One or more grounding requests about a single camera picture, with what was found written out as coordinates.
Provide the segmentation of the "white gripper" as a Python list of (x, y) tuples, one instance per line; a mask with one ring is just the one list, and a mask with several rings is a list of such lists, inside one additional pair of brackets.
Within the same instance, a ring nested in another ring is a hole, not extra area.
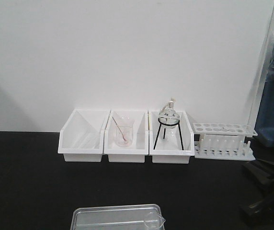
[[(253, 160), (242, 165), (243, 174), (251, 179), (260, 189), (268, 191), (274, 188), (274, 162)], [(240, 210), (249, 218), (259, 218), (263, 215), (274, 216), (274, 189), (263, 199), (240, 206)]]

